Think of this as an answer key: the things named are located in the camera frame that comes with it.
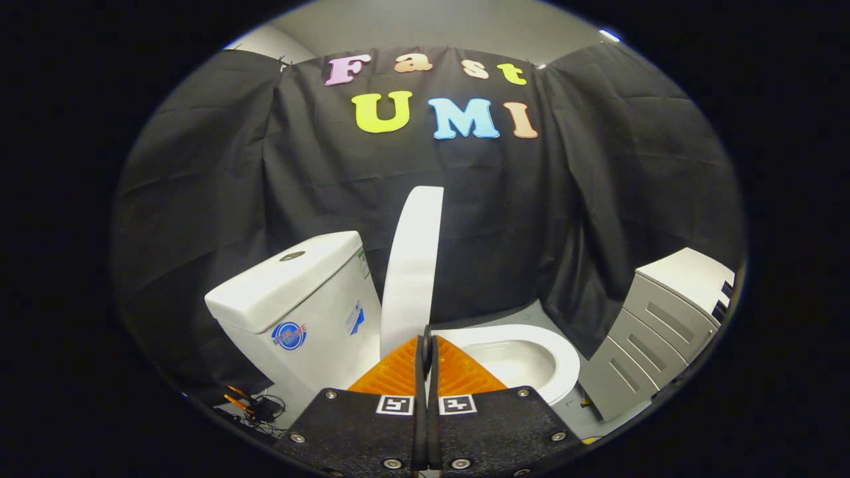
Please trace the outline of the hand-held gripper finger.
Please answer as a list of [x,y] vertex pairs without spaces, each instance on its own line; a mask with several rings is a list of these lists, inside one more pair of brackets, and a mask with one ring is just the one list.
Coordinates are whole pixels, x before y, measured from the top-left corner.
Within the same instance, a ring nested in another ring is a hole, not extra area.
[[415,475],[427,462],[427,332],[379,361],[365,386],[322,388],[276,453],[317,475]]
[[586,443],[529,385],[497,383],[443,336],[431,338],[428,466],[441,475],[546,475]]

